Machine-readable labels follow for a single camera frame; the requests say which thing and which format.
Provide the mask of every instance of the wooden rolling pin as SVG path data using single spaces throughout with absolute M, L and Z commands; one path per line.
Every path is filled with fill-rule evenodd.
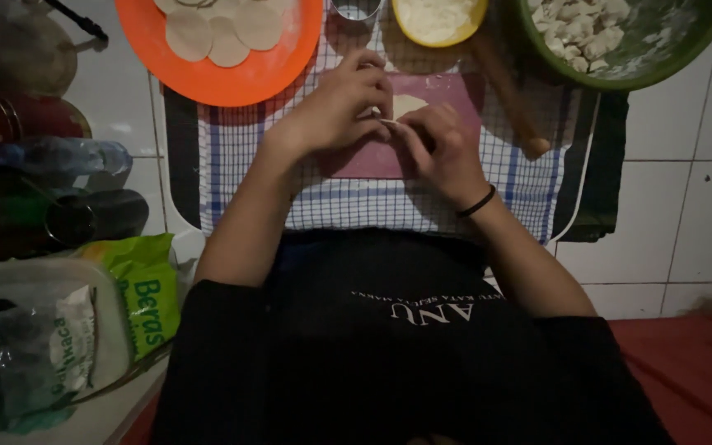
M 501 60 L 493 38 L 479 31 L 471 36 L 471 52 L 474 53 L 482 72 L 488 77 L 488 83 L 499 97 L 510 126 L 520 140 L 524 155 L 534 160 L 543 156 L 551 148 L 549 141 L 542 137 L 532 123 L 524 97 L 515 86 L 513 76 Z

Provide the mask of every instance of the blue and white checkered towel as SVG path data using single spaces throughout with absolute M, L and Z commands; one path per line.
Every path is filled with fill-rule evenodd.
M 206 235 L 221 217 L 252 162 L 263 132 L 287 114 L 342 55 L 363 47 L 369 35 L 352 35 L 343 22 L 326 14 L 316 63 L 279 95 L 256 105 L 219 108 L 199 105 L 200 216 Z M 413 44 L 398 27 L 391 6 L 381 10 L 367 47 L 388 60 L 387 70 L 413 73 L 469 73 L 478 68 L 468 48 L 429 49 Z M 541 242 L 550 238 L 557 193 L 562 183 L 565 150 L 573 139 L 579 91 L 530 81 L 523 88 L 537 112 L 544 136 L 559 147 L 534 162 L 512 145 L 513 131 L 497 97 L 486 87 L 482 109 L 482 170 L 510 210 Z M 323 179 L 314 160 L 300 168 L 304 191 L 288 215 L 289 230 L 385 227 L 468 237 L 469 229 L 435 192 L 417 180 Z

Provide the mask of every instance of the bottle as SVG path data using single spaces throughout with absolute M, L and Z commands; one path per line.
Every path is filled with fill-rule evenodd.
M 64 173 L 73 176 L 98 172 L 123 173 L 134 160 L 128 150 L 113 141 L 43 136 L 17 143 L 0 143 L 0 166 L 42 175 Z

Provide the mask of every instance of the black shirt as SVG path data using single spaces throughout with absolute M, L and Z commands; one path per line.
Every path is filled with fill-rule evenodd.
M 446 243 L 354 233 L 187 297 L 153 443 L 672 443 L 606 320 L 532 319 Z

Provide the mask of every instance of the forearm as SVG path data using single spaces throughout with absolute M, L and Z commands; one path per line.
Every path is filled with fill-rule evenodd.
M 531 316 L 597 315 L 581 285 L 529 234 L 498 196 L 471 219 L 487 240 L 490 267 L 501 291 Z
M 292 161 L 261 147 L 216 229 L 208 238 L 194 282 L 257 288 L 271 271 L 293 201 Z

